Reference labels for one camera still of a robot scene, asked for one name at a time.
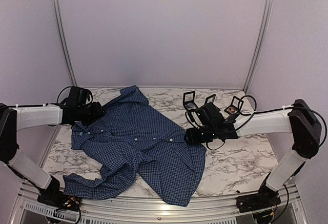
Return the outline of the blue plaid shirt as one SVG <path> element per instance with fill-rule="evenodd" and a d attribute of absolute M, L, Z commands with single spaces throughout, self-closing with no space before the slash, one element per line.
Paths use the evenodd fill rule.
<path fill-rule="evenodd" d="M 206 149 L 185 142 L 185 130 L 149 105 L 136 86 L 121 89 L 104 105 L 105 114 L 72 128 L 71 148 L 101 163 L 100 178 L 65 175 L 67 195 L 115 197 L 140 176 L 170 205 L 185 207 L 202 179 Z"/>

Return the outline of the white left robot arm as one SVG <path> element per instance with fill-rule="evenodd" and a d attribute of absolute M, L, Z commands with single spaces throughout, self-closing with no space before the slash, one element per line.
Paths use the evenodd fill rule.
<path fill-rule="evenodd" d="M 79 205 L 79 198 L 70 197 L 60 190 L 59 181 L 27 157 L 17 143 L 17 132 L 43 125 L 90 125 L 105 112 L 93 100 L 90 90 L 69 86 L 69 95 L 62 101 L 41 105 L 7 106 L 1 104 L 1 162 L 19 178 L 28 181 L 38 191 L 38 202 L 59 209 Z"/>

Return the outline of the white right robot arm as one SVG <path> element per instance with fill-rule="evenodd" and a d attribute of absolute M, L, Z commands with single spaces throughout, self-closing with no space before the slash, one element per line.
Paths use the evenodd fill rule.
<path fill-rule="evenodd" d="M 226 141 L 253 134 L 290 133 L 294 143 L 278 166 L 264 179 L 258 192 L 238 197 L 240 212 L 268 208 L 281 203 L 279 190 L 296 176 L 306 161 L 313 158 L 327 137 L 324 118 L 310 109 L 306 102 L 297 99 L 293 104 L 268 111 L 250 114 L 241 112 L 243 101 L 225 109 L 228 117 L 212 102 L 198 107 L 194 101 L 184 101 L 183 106 L 193 128 L 184 136 L 189 145 L 208 144 L 215 139 Z"/>

